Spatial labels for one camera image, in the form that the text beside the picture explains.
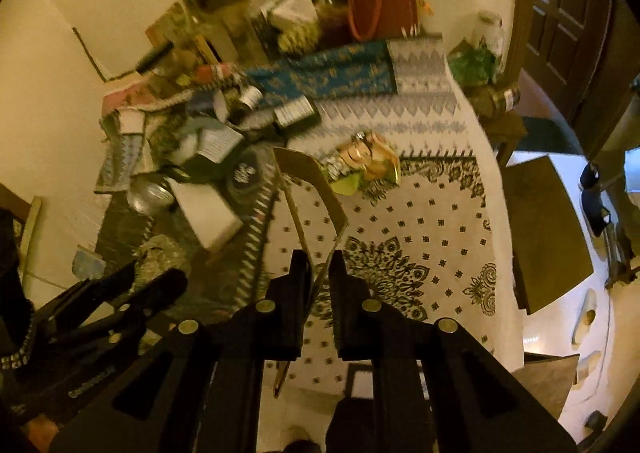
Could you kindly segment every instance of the cloth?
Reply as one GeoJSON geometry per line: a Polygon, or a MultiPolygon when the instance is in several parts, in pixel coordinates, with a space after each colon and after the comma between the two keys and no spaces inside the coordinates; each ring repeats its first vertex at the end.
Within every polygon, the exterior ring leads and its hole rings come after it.
{"type": "Polygon", "coordinates": [[[264,88],[262,102],[268,106],[302,94],[321,99],[396,92],[386,42],[355,43],[298,60],[281,59],[246,73],[264,88]]]}
{"type": "MultiPolygon", "coordinates": [[[[395,144],[399,187],[376,182],[340,197],[350,221],[338,245],[347,269],[406,316],[431,323],[452,317],[495,352],[503,327],[496,287],[500,282],[510,289],[512,278],[504,256],[498,268],[484,188],[485,175],[500,184],[497,164],[494,159],[495,167],[481,173],[475,150],[486,146],[486,154],[489,143],[469,129],[478,122],[454,93],[442,39],[393,40],[388,52],[398,94],[318,101],[322,124],[289,147],[320,158],[359,130],[375,130],[395,144]]],[[[292,195],[312,259],[322,262],[335,237],[326,210],[309,185],[292,184],[292,195]]],[[[286,203],[276,202],[264,252],[268,275],[287,272],[290,253],[299,246],[286,203]]],[[[303,343],[287,382],[341,393],[347,364],[335,351],[326,287],[306,322],[303,343]]]]}

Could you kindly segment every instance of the table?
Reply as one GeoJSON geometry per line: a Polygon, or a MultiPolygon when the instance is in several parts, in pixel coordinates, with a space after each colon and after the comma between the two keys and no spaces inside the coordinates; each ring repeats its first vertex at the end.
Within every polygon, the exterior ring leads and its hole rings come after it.
{"type": "MultiPolygon", "coordinates": [[[[450,75],[441,37],[385,43],[340,49],[329,66],[319,58],[322,61],[308,64],[310,70],[303,78],[295,75],[286,81],[285,90],[267,92],[266,97],[275,101],[314,91],[330,94],[337,88],[359,94],[316,100],[322,124],[289,142],[290,148],[319,157],[356,131],[371,129],[394,143],[402,155],[400,188],[372,183],[364,202],[362,194],[343,198],[351,226],[341,247],[353,247],[347,249],[351,261],[359,260],[360,272],[366,275],[371,267],[370,259],[364,256],[374,243],[374,252],[380,249],[386,267],[385,277],[401,279],[374,281],[378,295],[421,321],[455,317],[506,368],[517,369],[523,364],[522,325],[511,288],[506,205],[490,143],[450,75]],[[348,68],[339,67],[338,62],[350,52],[363,59],[348,68]],[[337,68],[331,67],[334,61],[337,68]],[[332,80],[333,88],[326,84],[332,80]],[[363,250],[360,258],[355,253],[358,249],[363,250]]],[[[289,70],[281,72],[291,75],[289,70]]],[[[293,194],[304,228],[311,231],[307,233],[313,242],[311,259],[320,264],[335,235],[328,232],[328,218],[311,188],[294,185],[293,194]]],[[[152,235],[168,234],[185,247],[191,269],[188,292],[168,316],[175,320],[192,317],[204,323],[219,321],[260,298],[270,277],[286,272],[290,252],[299,242],[285,204],[274,202],[273,212],[262,213],[264,230],[259,243],[242,233],[220,260],[202,253],[179,210],[152,220],[132,213],[124,195],[114,195],[96,251],[113,270],[116,260],[120,265],[127,263],[152,235]],[[251,278],[239,274],[246,269],[242,250],[249,244],[258,248],[250,250],[251,278]]],[[[166,319],[152,323],[154,331],[166,333],[166,319]]],[[[307,325],[307,347],[313,343],[321,353],[332,348],[327,292],[321,292],[307,325]]],[[[337,363],[334,349],[333,354],[321,358],[324,367],[337,363]]],[[[304,365],[307,359],[299,364],[304,365]]],[[[299,364],[293,365],[292,375],[299,364]]],[[[273,364],[268,363],[267,369],[273,371],[273,364]]],[[[335,393],[342,386],[338,376],[342,374],[333,376],[331,391],[335,393]]],[[[304,377],[299,379],[300,386],[320,384],[313,381],[317,375],[304,377]]]]}
{"type": "MultiPolygon", "coordinates": [[[[401,154],[398,188],[373,183],[341,196],[350,220],[348,270],[372,293],[418,321],[453,317],[505,365],[522,366],[522,334],[513,296],[511,240],[501,179],[472,107],[452,80],[442,41],[388,42],[398,94],[317,102],[322,124],[289,147],[321,157],[359,130],[375,130],[401,154]]],[[[293,182],[292,196],[317,267],[335,234],[318,193],[293,182]]],[[[288,271],[298,237],[285,202],[273,209],[264,270],[288,271]]],[[[273,372],[267,364],[267,379],[273,372]]],[[[298,388],[341,393],[347,366],[338,359],[326,289],[305,325],[302,357],[289,380],[298,388]]]]}

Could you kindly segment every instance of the patterned tablecloth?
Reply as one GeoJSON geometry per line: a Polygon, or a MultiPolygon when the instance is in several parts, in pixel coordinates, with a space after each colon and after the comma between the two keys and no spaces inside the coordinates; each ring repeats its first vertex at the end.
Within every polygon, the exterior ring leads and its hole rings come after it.
{"type": "MultiPolygon", "coordinates": [[[[400,186],[376,182],[339,197],[350,223],[338,245],[348,271],[412,319],[455,318],[508,369],[518,368],[522,329],[511,290],[510,234],[489,142],[450,76],[441,38],[393,40],[388,53],[397,94],[318,101],[322,124],[289,147],[321,157],[362,129],[395,144],[402,155],[400,186]]],[[[326,209],[308,184],[295,182],[291,189],[312,259],[322,263],[335,238],[326,209]]],[[[285,273],[297,247],[289,209],[278,199],[263,275],[285,273]]],[[[287,383],[341,393],[346,370],[334,347],[325,288],[287,383]]],[[[267,379],[271,372],[268,363],[267,379]]]]}

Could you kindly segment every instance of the doorway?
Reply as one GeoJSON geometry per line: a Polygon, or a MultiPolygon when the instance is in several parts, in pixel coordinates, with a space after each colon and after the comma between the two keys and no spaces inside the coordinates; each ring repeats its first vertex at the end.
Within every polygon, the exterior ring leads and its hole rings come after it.
{"type": "Polygon", "coordinates": [[[598,65],[611,5],[612,0],[533,0],[524,71],[570,125],[598,65]]]}

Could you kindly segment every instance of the glass bottle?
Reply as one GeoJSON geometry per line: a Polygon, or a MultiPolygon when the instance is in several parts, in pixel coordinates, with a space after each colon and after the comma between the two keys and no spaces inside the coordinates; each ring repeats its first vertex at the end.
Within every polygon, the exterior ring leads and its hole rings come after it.
{"type": "Polygon", "coordinates": [[[193,0],[178,0],[184,15],[185,38],[192,40],[200,31],[203,20],[193,0]]]}
{"type": "Polygon", "coordinates": [[[262,97],[264,88],[258,83],[248,83],[242,88],[240,97],[232,101],[229,105],[229,115],[226,120],[232,125],[239,125],[245,117],[257,109],[262,97]]]}

